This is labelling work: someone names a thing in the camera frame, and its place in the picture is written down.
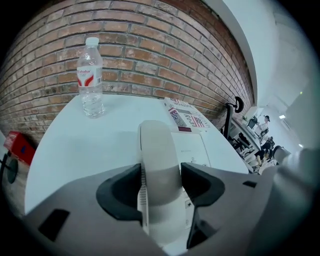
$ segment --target red brick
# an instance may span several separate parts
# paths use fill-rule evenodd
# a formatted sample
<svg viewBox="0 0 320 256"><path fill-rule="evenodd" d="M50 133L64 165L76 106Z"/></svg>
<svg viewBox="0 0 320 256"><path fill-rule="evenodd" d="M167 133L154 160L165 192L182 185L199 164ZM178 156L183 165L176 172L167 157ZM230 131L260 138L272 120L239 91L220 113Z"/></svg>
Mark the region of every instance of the red brick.
<svg viewBox="0 0 320 256"><path fill-rule="evenodd" d="M214 29L222 36L224 37L225 35L228 34L228 29L226 28L226 26L222 23L222 21L217 20L214 23Z"/></svg>
<svg viewBox="0 0 320 256"><path fill-rule="evenodd" d="M217 48L215 49L216 50L213 53L208 49L205 49L203 55L206 56L213 64L217 66L218 64L220 64L219 60L221 59L222 54L220 53L220 51L218 51Z"/></svg>
<svg viewBox="0 0 320 256"><path fill-rule="evenodd" d="M179 61L179 62L182 62L183 64L185 64L193 69L196 69L198 66L198 63L195 60L193 60L192 58L182 54L181 52L179 52L173 48L165 47L164 54Z"/></svg>
<svg viewBox="0 0 320 256"><path fill-rule="evenodd" d="M111 1L97 1L95 2L94 8L95 9L108 9L110 7ZM85 6L84 8L87 8L88 10L91 10L90 6Z"/></svg>
<svg viewBox="0 0 320 256"><path fill-rule="evenodd" d="M50 96L48 99L51 104L59 104L64 102L61 95Z"/></svg>
<svg viewBox="0 0 320 256"><path fill-rule="evenodd" d="M118 21L108 21L103 29L105 31L126 32L128 30L128 23L121 23Z"/></svg>
<svg viewBox="0 0 320 256"><path fill-rule="evenodd" d="M163 52L163 44L156 41L149 40L149 39L145 39L145 38L141 39L140 47L146 48L158 53Z"/></svg>
<svg viewBox="0 0 320 256"><path fill-rule="evenodd" d="M28 74L27 77L24 76L23 78L27 78L27 80L29 82L36 80L37 79L37 71L31 72L30 74Z"/></svg>
<svg viewBox="0 0 320 256"><path fill-rule="evenodd" d="M151 95L152 88L146 87L143 85L132 85L132 94L137 94L137 95Z"/></svg>
<svg viewBox="0 0 320 256"><path fill-rule="evenodd" d="M155 3L154 7L157 9L163 10L167 13L173 14L173 15L176 15L178 12L177 8L173 7L172 5L161 2L161 1L157 1Z"/></svg>
<svg viewBox="0 0 320 256"><path fill-rule="evenodd" d="M139 26L139 25L132 25L131 33L136 34L136 35L141 35L141 36L144 36L147 38L152 38L152 39L167 43L172 46L176 46L178 44L178 41L176 39L174 39L173 37L171 37L165 33L161 33L157 30L148 28L148 27L143 27L143 26Z"/></svg>
<svg viewBox="0 0 320 256"><path fill-rule="evenodd" d="M202 11L195 11L193 9L191 9L190 14L189 14L192 18L194 18L196 21L198 21L201 25L205 25L206 24L206 20L205 17L202 16Z"/></svg>
<svg viewBox="0 0 320 256"><path fill-rule="evenodd" d="M73 14L70 24L91 21L93 14L93 11Z"/></svg>
<svg viewBox="0 0 320 256"><path fill-rule="evenodd" d="M190 11L190 8L182 1L177 0L162 0L162 2L165 2L171 6L174 6L178 8L179 10L184 11L185 13L188 13Z"/></svg>
<svg viewBox="0 0 320 256"><path fill-rule="evenodd" d="M125 57L152 62L165 67L169 67L170 64L170 60L168 58L162 57L149 51L135 48L126 48Z"/></svg>
<svg viewBox="0 0 320 256"><path fill-rule="evenodd" d="M204 107L204 108L206 108L206 109L210 109L210 110L212 110L212 109L215 108L214 105L211 105L211 104L206 103L206 102L204 102L204 101L202 101L202 100L199 100L199 99L196 99L196 100L193 102L193 104L194 104L194 105L201 106L201 107Z"/></svg>
<svg viewBox="0 0 320 256"><path fill-rule="evenodd" d="M44 94L44 90L43 90L43 89L33 90L33 91L32 91L32 97L33 97L34 99L43 97L44 95L45 95L45 94Z"/></svg>
<svg viewBox="0 0 320 256"><path fill-rule="evenodd" d="M174 92L179 92L180 85L172 83L172 82L165 82L164 89Z"/></svg>
<svg viewBox="0 0 320 256"><path fill-rule="evenodd" d="M173 99L177 99L177 100L182 100L184 98L180 94L177 94L177 93L174 93L171 91L167 91L167 90L162 90L162 89L154 89L153 96L160 97L160 98L169 97L169 98L173 98Z"/></svg>
<svg viewBox="0 0 320 256"><path fill-rule="evenodd" d="M26 43L29 44L29 43L31 43L32 41L36 40L36 39L37 39L37 34L38 34L38 31L35 31L35 32L33 32L31 35L29 35L29 36L26 38Z"/></svg>
<svg viewBox="0 0 320 256"><path fill-rule="evenodd" d="M208 74L208 79L210 81L212 81L215 85L217 85L218 87L221 86L222 82L220 81L220 79L218 77L216 77L213 73L209 72Z"/></svg>
<svg viewBox="0 0 320 256"><path fill-rule="evenodd" d="M43 57L42 66L44 67L44 66L50 65L52 63L56 63L56 62L57 62L57 55L56 55L56 53L52 53L50 55Z"/></svg>
<svg viewBox="0 0 320 256"><path fill-rule="evenodd" d="M50 66L46 66L37 71L37 77L42 78L50 76L52 74L60 73L65 71L65 66L63 63L57 63Z"/></svg>
<svg viewBox="0 0 320 256"><path fill-rule="evenodd" d="M49 104L49 99L47 97L34 99L32 102L33 107L39 107Z"/></svg>
<svg viewBox="0 0 320 256"><path fill-rule="evenodd" d="M103 81L116 81L118 79L118 72L113 71L102 71Z"/></svg>
<svg viewBox="0 0 320 256"><path fill-rule="evenodd" d="M204 76L198 74L197 72L192 71L191 69L188 70L186 75L189 78L192 78L193 80L199 82L200 84L202 84L204 86L207 86L209 83L208 79L206 79Z"/></svg>
<svg viewBox="0 0 320 256"><path fill-rule="evenodd" d="M22 49L22 56L26 55L27 53L39 48L40 46L42 46L42 39L36 39L33 42L29 43L28 45L26 45L23 49Z"/></svg>
<svg viewBox="0 0 320 256"><path fill-rule="evenodd" d="M66 73L60 74L58 76L58 83L68 83L68 82L76 82L77 74L76 73Z"/></svg>
<svg viewBox="0 0 320 256"><path fill-rule="evenodd" d="M111 93L130 93L131 85L125 82L107 83L103 85L104 92Z"/></svg>
<svg viewBox="0 0 320 256"><path fill-rule="evenodd" d="M221 79L222 76L223 76L223 74L220 72L219 69L216 69L216 70L214 71L214 75L215 75L217 78L219 78L219 79Z"/></svg>
<svg viewBox="0 0 320 256"><path fill-rule="evenodd" d="M61 96L62 96L62 101L64 103L68 103L77 95L76 94L66 94L66 95L61 95Z"/></svg>
<svg viewBox="0 0 320 256"><path fill-rule="evenodd" d="M65 45L65 40L64 39L61 39L61 40L54 41L52 43L46 44L46 45L42 46L41 48L39 48L39 49L37 49L35 51L35 56L37 58L39 58L39 57L41 57L43 55L55 52L57 50L60 50L60 49L64 48L64 45Z"/></svg>
<svg viewBox="0 0 320 256"><path fill-rule="evenodd" d="M135 11L137 8L137 4L133 2L120 2L114 1L110 9L112 10L128 10L128 11Z"/></svg>
<svg viewBox="0 0 320 256"><path fill-rule="evenodd" d="M155 0L126 0L127 2L136 2L140 4L144 4L147 6L153 6L155 3Z"/></svg>
<svg viewBox="0 0 320 256"><path fill-rule="evenodd" d="M65 70L76 70L77 69L77 60L70 60L65 62Z"/></svg>
<svg viewBox="0 0 320 256"><path fill-rule="evenodd" d="M136 74L136 73L129 73L124 72L121 75L121 81L134 83L134 84L141 84L141 85L147 85L152 87L161 87L162 80L150 76L145 76L142 74Z"/></svg>
<svg viewBox="0 0 320 256"><path fill-rule="evenodd" d="M221 81L228 87L232 87L231 86L231 83L229 82L229 80L223 75L222 78L221 78Z"/></svg>
<svg viewBox="0 0 320 256"><path fill-rule="evenodd" d="M32 51L25 56L25 63L32 62L35 59L35 52Z"/></svg>
<svg viewBox="0 0 320 256"><path fill-rule="evenodd" d="M163 21L160 21L160 20L157 20L154 18L149 18L146 25L149 27L153 27L155 29L158 29L158 30L165 31L167 33L169 32L169 30L171 28L171 25L169 25L168 23L165 23Z"/></svg>
<svg viewBox="0 0 320 256"><path fill-rule="evenodd" d="M55 21L55 20L57 20L57 19L60 19L61 17L62 17L62 15L63 15L63 13L64 13L64 10L62 9L62 10L58 10L58 11L56 11L56 12L54 12L54 13L51 13L49 16L48 16L48 19L46 20L46 22L52 22L52 21Z"/></svg>
<svg viewBox="0 0 320 256"><path fill-rule="evenodd" d="M58 78L56 75L54 76L47 76L45 79L44 79L44 84L46 86L52 86L52 85L56 85L58 83Z"/></svg>
<svg viewBox="0 0 320 256"><path fill-rule="evenodd" d="M103 22L89 22L89 23L80 23L72 26L67 26L61 28L58 32L58 36L66 37L68 35L78 34L78 33L88 33L88 32L96 32L101 30Z"/></svg>
<svg viewBox="0 0 320 256"><path fill-rule="evenodd" d="M218 40L213 35L210 35L208 39L217 49L220 49L222 47L222 45L218 42Z"/></svg>
<svg viewBox="0 0 320 256"><path fill-rule="evenodd" d="M171 34L174 35L175 37L179 38L180 40L185 41L187 44L193 46L196 50L198 50L201 53L203 52L203 50L205 48L196 39L194 39L192 36L190 36L186 32L182 31L181 29L173 27Z"/></svg>
<svg viewBox="0 0 320 256"><path fill-rule="evenodd" d="M38 35L42 36L52 30L56 30L58 28L64 27L69 23L69 17L63 17L60 19L57 19L53 22L47 23L42 28L39 29Z"/></svg>
<svg viewBox="0 0 320 256"><path fill-rule="evenodd" d="M191 81L190 88L192 88L196 91L200 91L201 87L202 87L202 85L200 83L195 82L195 81Z"/></svg>
<svg viewBox="0 0 320 256"><path fill-rule="evenodd" d="M51 125L52 120L44 120L43 123L45 126L49 126L49 125Z"/></svg>
<svg viewBox="0 0 320 256"><path fill-rule="evenodd" d="M199 22L197 22L194 18L190 17L188 14L185 14L184 12L179 11L178 17L184 20L186 23L189 23L193 28L198 30L206 38L210 37L209 31L206 30Z"/></svg>
<svg viewBox="0 0 320 256"><path fill-rule="evenodd" d="M42 38L43 38L43 44L46 45L47 43L58 39L58 30L51 31L50 33L46 34Z"/></svg>
<svg viewBox="0 0 320 256"><path fill-rule="evenodd" d="M25 115L33 115L33 114L38 114L38 113L39 113L39 111L37 108L29 108L24 111Z"/></svg>
<svg viewBox="0 0 320 256"><path fill-rule="evenodd" d="M202 54L198 52L195 53L194 59L200 62L208 70L214 71L216 69L216 66L214 64L212 64L207 58L205 58Z"/></svg>
<svg viewBox="0 0 320 256"><path fill-rule="evenodd" d="M117 34L117 33L100 33L97 35L99 43L108 44L121 44L138 46L138 38L129 34Z"/></svg>
<svg viewBox="0 0 320 256"><path fill-rule="evenodd" d="M198 99L200 97L200 93L198 91L195 91L195 90L183 87L183 86L181 86L181 88L180 88L180 93L183 95L188 95L188 96L194 97L196 99Z"/></svg>
<svg viewBox="0 0 320 256"><path fill-rule="evenodd" d="M155 75L158 71L158 66L151 65L150 63L138 61L135 65L135 70L142 73Z"/></svg>
<svg viewBox="0 0 320 256"><path fill-rule="evenodd" d="M69 59L79 58L83 52L83 48L68 48L56 53L56 59L58 62Z"/></svg>
<svg viewBox="0 0 320 256"><path fill-rule="evenodd" d="M36 117L39 120L53 120L57 116L56 113L47 113L47 114L37 114Z"/></svg>
<svg viewBox="0 0 320 256"><path fill-rule="evenodd" d="M207 87L205 87L205 86L203 86L202 88L201 88L201 91L200 91L201 93L203 93L203 94L205 94L205 95L208 95L209 97L212 97L212 98L214 98L215 96L216 96L216 93L215 92L213 92L212 90L210 90L209 88L207 88Z"/></svg>
<svg viewBox="0 0 320 256"><path fill-rule="evenodd" d="M174 70L174 71L176 71L178 73L181 73L181 74L185 75L187 73L187 71L188 71L188 67L185 66L185 65L182 65L182 64L180 64L178 62L173 61L172 64L171 64L171 70Z"/></svg>
<svg viewBox="0 0 320 256"><path fill-rule="evenodd" d="M195 50L193 48L191 48L189 45L181 41L179 42L179 45L177 48L191 57L195 54Z"/></svg>
<svg viewBox="0 0 320 256"><path fill-rule="evenodd" d="M201 34L190 25L186 25L184 28L184 31L189 33L191 36L193 36L197 40L201 38Z"/></svg>
<svg viewBox="0 0 320 256"><path fill-rule="evenodd" d="M193 104L194 101L195 101L195 99L194 99L194 98L191 98L191 97L189 97L189 96L184 96L183 101L184 101L184 102L187 102L187 103L189 103L189 104Z"/></svg>
<svg viewBox="0 0 320 256"><path fill-rule="evenodd" d="M163 68L160 68L158 76L175 81L185 86L189 86L191 82L187 77Z"/></svg>
<svg viewBox="0 0 320 256"><path fill-rule="evenodd" d="M95 14L94 19L144 23L146 18L140 14L136 14L132 12L116 11L116 10L101 10Z"/></svg>
<svg viewBox="0 0 320 256"><path fill-rule="evenodd" d="M28 74L33 70L36 70L42 66L42 59L36 59L35 61L27 64L23 68L23 74Z"/></svg>
<svg viewBox="0 0 320 256"><path fill-rule="evenodd" d="M101 56L121 56L123 46L100 45L99 53Z"/></svg>
<svg viewBox="0 0 320 256"><path fill-rule="evenodd" d="M209 70L207 68L205 68L203 65L199 64L197 71L203 75L204 77L207 77Z"/></svg>
<svg viewBox="0 0 320 256"><path fill-rule="evenodd" d="M163 20L165 22L170 22L171 24L175 25L178 28L184 29L185 23L176 18L174 15L171 15L167 12L161 11L159 9L151 8L148 6L140 5L139 13L143 13L149 16L156 17L157 19Z"/></svg>
<svg viewBox="0 0 320 256"><path fill-rule="evenodd" d="M26 101L30 101L32 100L32 94L31 93L28 93L28 94L25 94L25 95L22 95L19 97L19 101L22 103L22 102L26 102Z"/></svg>
<svg viewBox="0 0 320 256"><path fill-rule="evenodd" d="M133 61L127 59L104 58L103 67L109 69L132 70Z"/></svg>
<svg viewBox="0 0 320 256"><path fill-rule="evenodd" d="M70 6L64 10L64 16L75 14L75 13L81 13L85 11L92 11L94 9L105 9L108 8L110 5L110 1L99 1L99 2L88 2L83 4L75 4L73 6Z"/></svg>
<svg viewBox="0 0 320 256"><path fill-rule="evenodd" d="M84 45L85 44L85 37L86 37L86 35L84 35L84 34L68 37L65 39L64 45L65 45L65 47Z"/></svg>

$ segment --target office chair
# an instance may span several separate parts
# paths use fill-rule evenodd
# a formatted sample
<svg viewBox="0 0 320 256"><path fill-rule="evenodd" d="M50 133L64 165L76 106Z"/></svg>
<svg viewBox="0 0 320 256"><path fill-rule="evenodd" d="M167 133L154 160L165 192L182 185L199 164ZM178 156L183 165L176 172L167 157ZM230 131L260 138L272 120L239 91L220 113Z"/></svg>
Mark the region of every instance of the office chair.
<svg viewBox="0 0 320 256"><path fill-rule="evenodd" d="M250 142L247 140L247 138L240 132L238 139L233 139L236 141L236 143L233 145L234 150L237 150L240 148L241 151L243 151L245 148L250 148Z"/></svg>
<svg viewBox="0 0 320 256"><path fill-rule="evenodd" d="M225 119L225 124L224 124L224 130L221 128L220 132L223 134L223 136L228 140L229 138L229 133L230 133L230 128L231 128L231 120L232 120L232 114L233 114L233 108L235 108L236 113L240 113L244 109L244 102L243 100L236 96L235 97L235 104L232 103L226 103L226 119Z"/></svg>

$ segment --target red fire extinguisher box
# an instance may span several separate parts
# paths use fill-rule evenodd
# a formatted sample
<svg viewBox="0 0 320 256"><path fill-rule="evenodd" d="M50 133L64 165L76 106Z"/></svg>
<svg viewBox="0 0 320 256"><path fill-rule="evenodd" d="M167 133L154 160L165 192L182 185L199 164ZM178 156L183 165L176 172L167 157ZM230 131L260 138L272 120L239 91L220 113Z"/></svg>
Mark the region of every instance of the red fire extinguisher box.
<svg viewBox="0 0 320 256"><path fill-rule="evenodd" d="M36 151L21 132L10 131L5 139L4 147L20 161L25 162L29 166L31 165L32 158Z"/></svg>

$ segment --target white tabletop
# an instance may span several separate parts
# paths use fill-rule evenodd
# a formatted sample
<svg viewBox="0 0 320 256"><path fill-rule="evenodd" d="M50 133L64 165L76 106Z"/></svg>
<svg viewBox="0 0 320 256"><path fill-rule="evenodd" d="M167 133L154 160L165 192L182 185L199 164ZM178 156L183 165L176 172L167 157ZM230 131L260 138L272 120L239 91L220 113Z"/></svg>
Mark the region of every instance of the white tabletop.
<svg viewBox="0 0 320 256"><path fill-rule="evenodd" d="M73 180L137 163L137 130L144 120L175 122L163 100L104 94L105 114L85 116L76 96L54 119L43 136L30 166L25 213ZM212 125L202 136L212 167L248 173L246 165Z"/></svg>
<svg viewBox="0 0 320 256"><path fill-rule="evenodd" d="M243 133L243 135L247 138L247 140L251 143L251 145L253 146L253 148L258 151L261 150L260 147L260 142L258 140L258 138L254 137L250 131L248 130L248 126L245 124L240 123L237 119L232 118L231 121L238 129L241 130L241 132Z"/></svg>

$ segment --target water bottle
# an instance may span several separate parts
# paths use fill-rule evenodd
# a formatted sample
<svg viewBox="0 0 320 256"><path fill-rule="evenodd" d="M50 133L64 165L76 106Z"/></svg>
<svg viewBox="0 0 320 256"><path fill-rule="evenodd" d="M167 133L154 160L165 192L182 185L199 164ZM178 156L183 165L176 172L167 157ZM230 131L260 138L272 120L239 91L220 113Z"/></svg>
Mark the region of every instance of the water bottle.
<svg viewBox="0 0 320 256"><path fill-rule="evenodd" d="M98 118L104 113L102 103L102 65L103 60L97 49L99 38L89 37L85 41L83 54L77 61L79 94L85 114Z"/></svg>

